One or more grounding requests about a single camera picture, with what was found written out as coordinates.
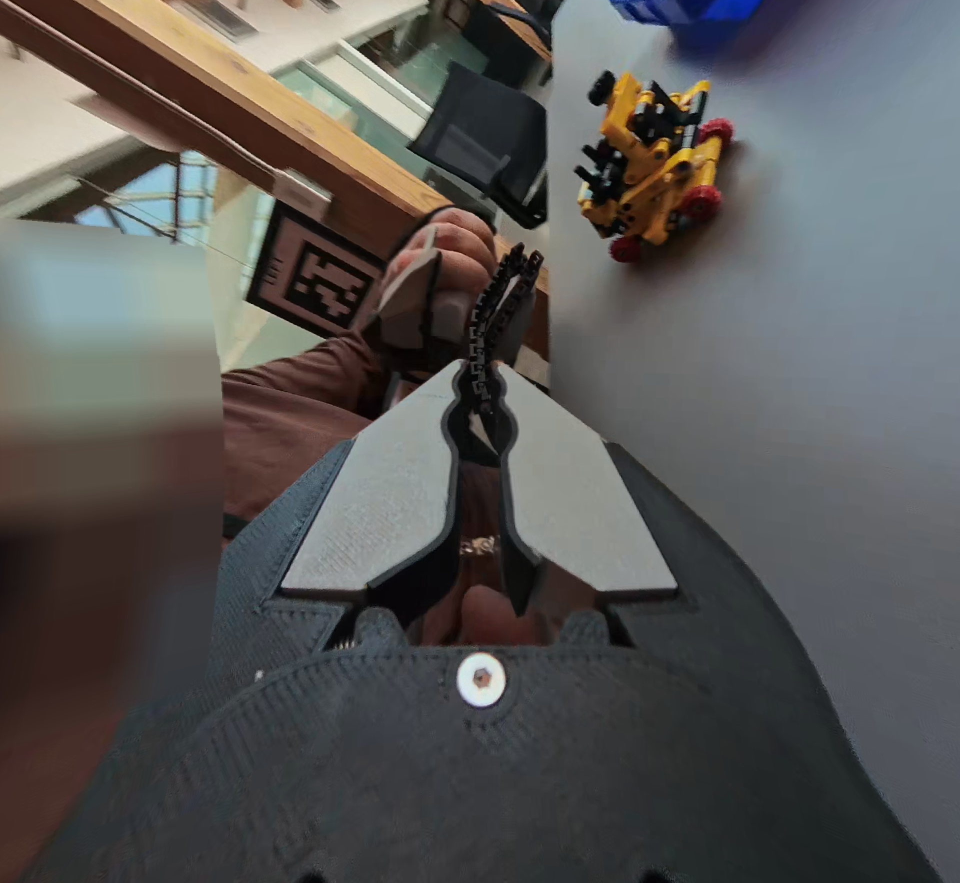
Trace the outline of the person's left forearm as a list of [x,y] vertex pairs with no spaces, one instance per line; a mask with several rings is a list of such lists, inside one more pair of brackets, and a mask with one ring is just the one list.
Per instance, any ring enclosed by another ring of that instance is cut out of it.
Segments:
[[357,332],[222,374],[223,526],[229,541],[382,412],[392,373]]

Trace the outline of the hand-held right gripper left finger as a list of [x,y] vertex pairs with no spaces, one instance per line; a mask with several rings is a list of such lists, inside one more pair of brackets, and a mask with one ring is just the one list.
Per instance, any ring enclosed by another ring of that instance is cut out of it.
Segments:
[[459,569],[462,459],[454,361],[347,447],[280,583],[286,597],[390,611],[408,628]]

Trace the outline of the yellow lego bulldozer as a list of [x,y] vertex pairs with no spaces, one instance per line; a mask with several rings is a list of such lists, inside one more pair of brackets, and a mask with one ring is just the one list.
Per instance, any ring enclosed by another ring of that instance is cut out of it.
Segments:
[[707,79],[682,92],[631,73],[594,80],[587,98],[604,116],[597,141],[582,148],[590,165],[575,169],[577,204],[614,262],[635,263],[721,211],[718,168],[735,128],[707,118],[711,91]]

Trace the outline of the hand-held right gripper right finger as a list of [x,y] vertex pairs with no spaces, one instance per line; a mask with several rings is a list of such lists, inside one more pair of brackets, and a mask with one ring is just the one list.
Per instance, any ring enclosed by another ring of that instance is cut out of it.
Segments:
[[673,598],[677,579],[614,447],[509,365],[494,381],[501,581],[514,611],[566,593],[600,607]]

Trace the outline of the black framed marker sign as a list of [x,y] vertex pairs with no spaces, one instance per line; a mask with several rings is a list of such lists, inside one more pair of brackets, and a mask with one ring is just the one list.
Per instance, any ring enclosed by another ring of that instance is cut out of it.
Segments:
[[245,301],[320,338],[349,332],[376,309],[387,263],[276,200]]

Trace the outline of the person's left hand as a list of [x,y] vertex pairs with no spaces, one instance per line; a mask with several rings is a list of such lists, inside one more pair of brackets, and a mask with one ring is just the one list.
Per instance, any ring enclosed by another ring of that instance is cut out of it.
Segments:
[[414,232],[400,242],[385,271],[383,285],[392,284],[416,260],[429,239],[433,239],[435,248],[442,253],[438,291],[478,297],[498,268],[495,233],[474,212],[453,206],[428,214]]

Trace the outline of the wooden post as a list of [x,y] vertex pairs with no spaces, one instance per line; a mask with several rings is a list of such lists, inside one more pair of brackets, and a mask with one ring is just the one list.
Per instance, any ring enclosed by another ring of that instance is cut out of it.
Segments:
[[447,200],[162,0],[2,0],[2,36],[263,190],[292,170],[378,256]]

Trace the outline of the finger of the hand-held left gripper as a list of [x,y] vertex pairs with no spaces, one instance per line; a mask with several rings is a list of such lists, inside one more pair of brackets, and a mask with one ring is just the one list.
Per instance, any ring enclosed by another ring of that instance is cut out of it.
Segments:
[[431,338],[437,341],[468,341],[478,294],[441,289],[431,305]]
[[373,344],[378,349],[427,348],[442,265],[436,239],[437,231],[428,231],[413,262],[384,290],[373,318]]

